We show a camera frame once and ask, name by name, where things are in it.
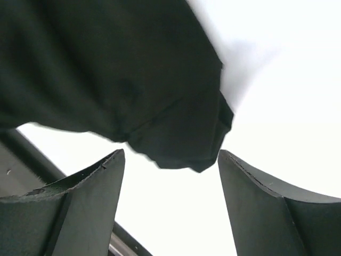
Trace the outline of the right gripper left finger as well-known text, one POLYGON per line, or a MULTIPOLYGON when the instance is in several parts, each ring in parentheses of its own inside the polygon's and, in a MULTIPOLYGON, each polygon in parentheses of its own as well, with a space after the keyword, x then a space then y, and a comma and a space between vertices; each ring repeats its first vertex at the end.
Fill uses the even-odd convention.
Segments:
POLYGON ((1 255, 107 255, 124 168, 119 149, 57 182, 1 198, 1 255))

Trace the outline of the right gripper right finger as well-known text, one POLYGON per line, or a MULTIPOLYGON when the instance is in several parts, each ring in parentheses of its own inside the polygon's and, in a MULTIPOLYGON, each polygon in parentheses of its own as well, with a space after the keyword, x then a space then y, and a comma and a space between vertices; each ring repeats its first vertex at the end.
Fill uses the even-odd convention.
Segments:
POLYGON ((238 255, 340 255, 340 199, 265 173, 229 151, 218 167, 238 255))

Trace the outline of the black t-shirt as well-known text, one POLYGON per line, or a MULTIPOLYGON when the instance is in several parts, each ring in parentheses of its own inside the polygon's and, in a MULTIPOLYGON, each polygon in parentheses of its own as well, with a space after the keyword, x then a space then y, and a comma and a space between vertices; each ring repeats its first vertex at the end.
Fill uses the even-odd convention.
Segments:
POLYGON ((186 1, 1 1, 1 130, 35 122, 202 172, 233 112, 186 1))

